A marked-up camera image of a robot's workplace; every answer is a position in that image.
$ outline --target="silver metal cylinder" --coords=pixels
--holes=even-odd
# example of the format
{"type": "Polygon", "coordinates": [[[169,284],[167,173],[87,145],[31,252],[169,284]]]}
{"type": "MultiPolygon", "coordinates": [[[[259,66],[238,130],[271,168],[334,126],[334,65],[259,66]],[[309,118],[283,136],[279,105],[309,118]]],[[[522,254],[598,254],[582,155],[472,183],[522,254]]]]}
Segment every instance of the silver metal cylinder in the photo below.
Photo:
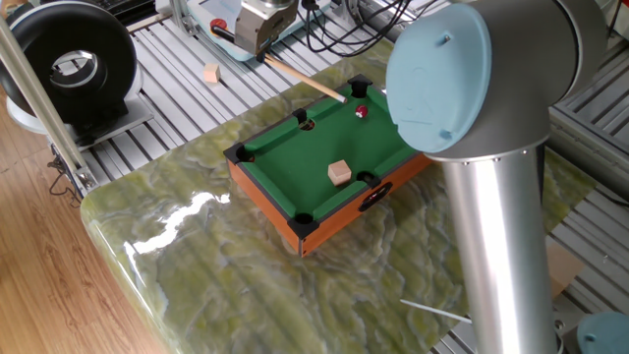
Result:
{"type": "Polygon", "coordinates": [[[444,161],[481,354],[555,354],[534,149],[444,161]]]}

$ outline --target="marble table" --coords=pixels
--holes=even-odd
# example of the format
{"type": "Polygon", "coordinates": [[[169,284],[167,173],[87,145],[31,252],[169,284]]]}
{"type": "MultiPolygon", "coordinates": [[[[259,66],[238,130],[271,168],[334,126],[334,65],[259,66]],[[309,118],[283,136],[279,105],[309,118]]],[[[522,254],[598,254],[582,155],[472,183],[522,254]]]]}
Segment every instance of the marble table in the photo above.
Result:
{"type": "MultiPolygon", "coordinates": [[[[316,79],[382,88],[392,44],[316,79]]],[[[222,151],[319,98],[300,84],[123,178],[82,205],[87,232],[172,353],[426,353],[468,312],[443,174],[434,164],[301,259],[230,180],[222,151]]],[[[595,186],[546,155],[552,229],[595,186]]]]}

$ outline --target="wooden block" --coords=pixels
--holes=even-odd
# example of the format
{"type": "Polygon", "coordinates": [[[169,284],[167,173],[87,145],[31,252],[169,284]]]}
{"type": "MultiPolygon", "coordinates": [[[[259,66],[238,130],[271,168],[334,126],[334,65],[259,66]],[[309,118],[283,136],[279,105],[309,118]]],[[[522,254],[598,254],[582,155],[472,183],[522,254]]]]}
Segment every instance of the wooden block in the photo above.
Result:
{"type": "Polygon", "coordinates": [[[218,83],[220,80],[220,69],[218,68],[218,64],[205,64],[205,67],[203,68],[203,77],[208,83],[218,83]]]}
{"type": "Polygon", "coordinates": [[[345,160],[340,160],[327,166],[327,176],[334,186],[338,187],[352,179],[352,170],[345,160]]]}

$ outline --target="light blue cap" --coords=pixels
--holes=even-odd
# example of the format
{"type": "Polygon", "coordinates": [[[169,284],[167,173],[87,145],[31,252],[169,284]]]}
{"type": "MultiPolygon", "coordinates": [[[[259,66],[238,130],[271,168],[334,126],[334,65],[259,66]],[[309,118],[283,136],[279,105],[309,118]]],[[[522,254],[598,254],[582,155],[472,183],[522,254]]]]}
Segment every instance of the light blue cap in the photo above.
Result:
{"type": "Polygon", "coordinates": [[[629,353],[629,317],[603,313],[584,319],[577,329],[583,354],[629,353]]]}
{"type": "Polygon", "coordinates": [[[485,101],[491,41],[481,14],[455,4],[408,26],[386,68],[386,94],[404,141],[440,152],[465,136],[485,101]]]}

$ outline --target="green felt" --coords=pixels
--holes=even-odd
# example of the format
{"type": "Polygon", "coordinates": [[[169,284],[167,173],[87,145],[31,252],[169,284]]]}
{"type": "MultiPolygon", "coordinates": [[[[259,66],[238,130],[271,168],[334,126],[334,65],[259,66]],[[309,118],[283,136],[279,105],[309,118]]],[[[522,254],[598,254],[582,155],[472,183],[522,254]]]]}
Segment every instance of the green felt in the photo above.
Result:
{"type": "Polygon", "coordinates": [[[264,172],[262,172],[259,167],[253,162],[243,162],[243,165],[254,176],[254,179],[257,180],[258,183],[262,184],[266,191],[271,196],[273,196],[279,206],[283,208],[290,217],[295,217],[295,215],[297,214],[295,206],[291,203],[291,200],[286,198],[282,191],[277,188],[277,185],[269,180],[268,176],[264,172]]]}
{"type": "Polygon", "coordinates": [[[344,159],[355,182],[359,172],[381,176],[415,152],[398,135],[377,90],[369,88],[366,98],[350,93],[351,88],[341,91],[346,104],[327,98],[310,107],[310,131],[300,130],[297,119],[289,120],[245,144],[256,160],[243,166],[255,171],[257,181],[290,216],[308,213],[319,219],[360,191],[354,183],[334,187],[327,176],[329,164],[344,159]],[[359,104],[368,108],[366,118],[356,116],[359,104]]]}
{"type": "Polygon", "coordinates": [[[333,211],[336,207],[341,205],[343,202],[352,198],[355,194],[360,192],[363,188],[367,186],[367,183],[363,181],[354,181],[349,186],[343,188],[343,190],[325,201],[321,206],[316,208],[313,212],[313,219],[319,220],[324,217],[327,213],[333,211]]]}

